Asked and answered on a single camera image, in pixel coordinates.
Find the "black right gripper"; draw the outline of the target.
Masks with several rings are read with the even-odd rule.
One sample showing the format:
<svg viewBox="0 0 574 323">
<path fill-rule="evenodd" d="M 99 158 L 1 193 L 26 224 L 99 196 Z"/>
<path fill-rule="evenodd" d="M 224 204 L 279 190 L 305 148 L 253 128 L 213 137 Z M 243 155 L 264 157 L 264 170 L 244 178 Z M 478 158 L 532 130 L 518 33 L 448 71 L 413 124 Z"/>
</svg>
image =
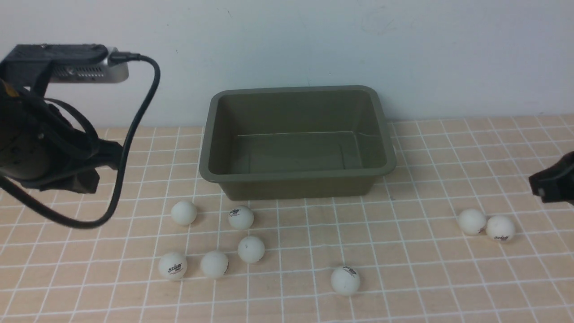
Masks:
<svg viewBox="0 0 574 323">
<path fill-rule="evenodd" d="M 562 156 L 557 163 L 528 178 L 532 194 L 543 204 L 574 204 L 574 153 Z"/>
</svg>

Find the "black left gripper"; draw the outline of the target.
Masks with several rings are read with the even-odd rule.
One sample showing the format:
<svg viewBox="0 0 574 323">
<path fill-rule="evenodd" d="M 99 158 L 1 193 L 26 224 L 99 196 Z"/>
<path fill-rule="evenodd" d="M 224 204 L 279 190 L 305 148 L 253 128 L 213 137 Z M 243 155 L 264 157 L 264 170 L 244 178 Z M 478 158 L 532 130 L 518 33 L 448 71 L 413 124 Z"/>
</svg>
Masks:
<svg viewBox="0 0 574 323">
<path fill-rule="evenodd" d="M 61 100 L 1 82 L 1 175 L 40 191 L 94 194 L 98 167 L 122 174 L 123 147 Z"/>
</svg>

